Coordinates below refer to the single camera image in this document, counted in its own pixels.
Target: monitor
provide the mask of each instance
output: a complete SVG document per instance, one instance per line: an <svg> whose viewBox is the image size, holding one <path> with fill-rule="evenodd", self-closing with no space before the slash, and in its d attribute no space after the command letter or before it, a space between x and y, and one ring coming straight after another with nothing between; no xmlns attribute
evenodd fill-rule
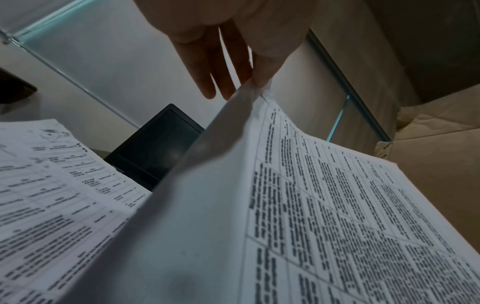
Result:
<svg viewBox="0 0 480 304"><path fill-rule="evenodd" d="M203 130L179 108L169 104L105 161L152 191Z"/></svg>

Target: hand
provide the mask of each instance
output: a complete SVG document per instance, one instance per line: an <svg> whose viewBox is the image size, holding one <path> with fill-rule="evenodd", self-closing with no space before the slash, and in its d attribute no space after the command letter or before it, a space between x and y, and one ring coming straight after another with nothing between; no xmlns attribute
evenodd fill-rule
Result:
<svg viewBox="0 0 480 304"><path fill-rule="evenodd" d="M307 35L317 0L135 0L148 22L167 34L202 94L212 77L226 100L235 92L220 34L240 82L262 88ZM252 49L253 69L248 46Z"/></svg>

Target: cardboard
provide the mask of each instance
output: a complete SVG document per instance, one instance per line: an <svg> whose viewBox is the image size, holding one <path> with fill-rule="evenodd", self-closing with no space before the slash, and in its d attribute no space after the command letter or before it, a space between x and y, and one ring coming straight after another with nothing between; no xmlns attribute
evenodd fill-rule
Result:
<svg viewBox="0 0 480 304"><path fill-rule="evenodd" d="M396 163L480 252L480 86L402 108L397 125L375 156Z"/></svg>

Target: white paper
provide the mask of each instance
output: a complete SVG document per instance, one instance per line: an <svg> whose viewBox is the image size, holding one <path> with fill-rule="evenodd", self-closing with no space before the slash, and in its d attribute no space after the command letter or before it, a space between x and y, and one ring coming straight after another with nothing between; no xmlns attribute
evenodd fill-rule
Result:
<svg viewBox="0 0 480 304"><path fill-rule="evenodd" d="M396 165L254 108L239 303L480 302L479 255Z"/></svg>
<svg viewBox="0 0 480 304"><path fill-rule="evenodd" d="M62 171L90 186L101 195L100 202L132 214L150 195L130 178L117 172L79 142L56 120L0 123L0 137L14 139L31 151L31 157L50 169Z"/></svg>
<svg viewBox="0 0 480 304"><path fill-rule="evenodd" d="M26 153L0 137L0 302L52 303L128 217Z"/></svg>

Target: black screen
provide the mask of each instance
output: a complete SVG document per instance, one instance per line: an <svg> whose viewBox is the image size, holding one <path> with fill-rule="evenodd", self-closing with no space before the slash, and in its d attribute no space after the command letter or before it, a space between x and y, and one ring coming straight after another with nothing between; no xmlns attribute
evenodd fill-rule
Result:
<svg viewBox="0 0 480 304"><path fill-rule="evenodd" d="M183 157L200 132L172 110L158 117L118 154L160 181Z"/></svg>

